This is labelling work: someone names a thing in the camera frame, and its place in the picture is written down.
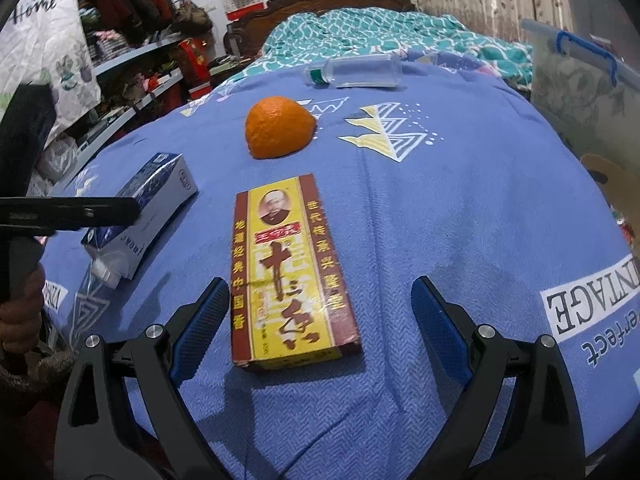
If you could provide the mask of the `left hand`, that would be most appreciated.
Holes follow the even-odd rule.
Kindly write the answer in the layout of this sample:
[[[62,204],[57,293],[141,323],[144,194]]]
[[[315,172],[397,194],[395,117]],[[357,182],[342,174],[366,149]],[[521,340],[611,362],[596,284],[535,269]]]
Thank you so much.
[[[4,351],[24,354],[37,345],[42,323],[43,267],[29,274],[24,292],[1,306],[0,339]]]

